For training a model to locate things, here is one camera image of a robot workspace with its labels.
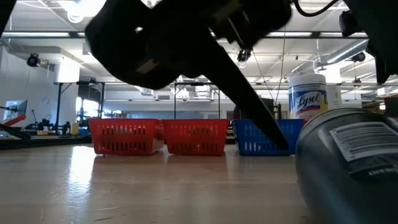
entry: white label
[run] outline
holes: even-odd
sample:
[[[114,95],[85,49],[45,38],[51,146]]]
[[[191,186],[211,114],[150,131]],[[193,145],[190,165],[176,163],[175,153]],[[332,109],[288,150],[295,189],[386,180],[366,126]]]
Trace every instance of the white label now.
[[[344,158],[398,153],[398,133],[383,122],[349,124],[330,131]]]

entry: lysol wipes container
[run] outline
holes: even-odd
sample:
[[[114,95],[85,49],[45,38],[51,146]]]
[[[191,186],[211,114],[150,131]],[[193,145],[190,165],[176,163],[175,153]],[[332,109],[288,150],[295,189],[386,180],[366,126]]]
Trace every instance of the lysol wipes container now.
[[[319,74],[297,75],[289,83],[289,113],[292,119],[311,119],[328,110],[326,78]]]

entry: ceiling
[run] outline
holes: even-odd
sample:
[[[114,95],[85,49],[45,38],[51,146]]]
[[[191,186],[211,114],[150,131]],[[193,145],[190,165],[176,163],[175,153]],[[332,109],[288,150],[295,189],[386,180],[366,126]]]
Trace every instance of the ceiling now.
[[[102,0],[82,0],[88,2],[101,2]],[[329,3],[330,0],[301,0],[302,7],[306,11],[319,10]],[[90,16],[84,17],[81,22],[71,22],[68,18],[68,11],[65,10],[66,3],[71,1],[44,1],[28,0],[17,1],[6,30],[11,31],[84,31],[90,20]],[[286,31],[339,31],[338,17],[341,12],[347,10],[342,1],[338,2],[331,10],[323,14],[307,18],[301,16],[295,9]],[[81,77],[95,77],[104,82],[117,82],[98,61],[91,55],[83,55],[84,39],[9,39],[11,46],[17,48],[22,46],[31,47],[59,47],[65,52],[72,54],[81,63]],[[313,61],[319,55],[327,55],[336,52],[342,47],[350,44],[353,39],[262,39],[253,48],[252,56],[246,67],[241,68],[242,73],[250,82],[282,82],[289,79],[298,67],[306,68],[305,72],[313,72]],[[219,44],[225,48],[230,57],[237,62],[236,56],[239,47],[236,44],[229,44],[225,40],[219,40]],[[192,54],[201,49],[192,43]],[[48,55],[44,58],[51,63],[60,63],[59,55],[53,57]],[[342,63],[340,66],[341,79],[343,82],[352,82],[354,77],[368,77],[375,72],[373,58],[366,54],[365,62]],[[375,76],[370,76],[366,82],[375,82]],[[112,90],[134,89],[129,86],[112,86]]]

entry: red basket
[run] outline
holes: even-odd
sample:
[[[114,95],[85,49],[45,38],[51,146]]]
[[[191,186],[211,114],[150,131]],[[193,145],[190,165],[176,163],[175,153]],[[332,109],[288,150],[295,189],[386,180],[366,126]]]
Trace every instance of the red basket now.
[[[169,153],[189,156],[221,156],[224,153],[227,119],[162,120]]]
[[[158,119],[88,120],[97,154],[149,156],[164,145],[164,129]]]

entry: blue basket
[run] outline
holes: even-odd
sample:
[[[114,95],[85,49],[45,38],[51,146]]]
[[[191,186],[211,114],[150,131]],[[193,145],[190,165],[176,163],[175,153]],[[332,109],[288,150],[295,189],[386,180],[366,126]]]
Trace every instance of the blue basket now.
[[[303,127],[302,119],[279,119],[279,126],[289,144],[288,151],[280,151],[251,120],[233,121],[235,143],[242,156],[289,156],[296,152],[296,143]]]

